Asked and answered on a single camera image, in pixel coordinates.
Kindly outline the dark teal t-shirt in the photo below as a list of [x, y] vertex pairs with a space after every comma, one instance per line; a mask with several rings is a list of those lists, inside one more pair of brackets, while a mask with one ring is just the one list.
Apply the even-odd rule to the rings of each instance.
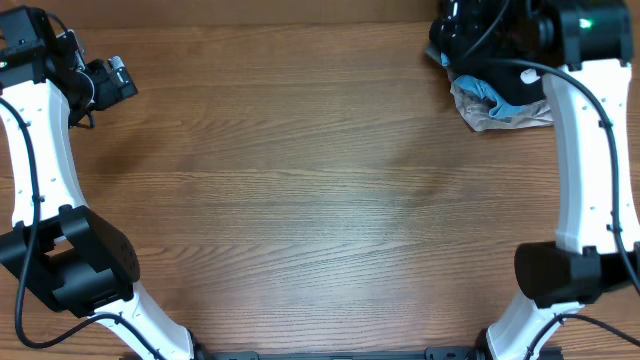
[[543, 1], [500, 0], [504, 8], [484, 35], [464, 55], [447, 55], [449, 69], [463, 65], [475, 58], [513, 56], [519, 52], [514, 44], [515, 32], [520, 21], [526, 22], [538, 10]]

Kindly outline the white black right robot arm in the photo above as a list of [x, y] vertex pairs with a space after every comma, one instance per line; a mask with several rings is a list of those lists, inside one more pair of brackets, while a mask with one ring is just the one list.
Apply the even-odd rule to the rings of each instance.
[[518, 292], [470, 359], [558, 359], [554, 332], [603, 294], [639, 283], [639, 221], [627, 142], [632, 16], [619, 0], [442, 1], [429, 55], [512, 105], [545, 101], [560, 210], [551, 242], [514, 256]]

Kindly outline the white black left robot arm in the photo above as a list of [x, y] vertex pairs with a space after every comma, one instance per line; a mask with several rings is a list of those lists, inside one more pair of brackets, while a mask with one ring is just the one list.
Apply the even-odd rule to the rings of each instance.
[[1, 262], [18, 296], [70, 312], [81, 327], [106, 327], [143, 359], [205, 358], [145, 290], [131, 242], [89, 208], [77, 178], [69, 132], [136, 94], [124, 63], [86, 61], [76, 34], [36, 7], [4, 11], [1, 37], [1, 121], [15, 186]]

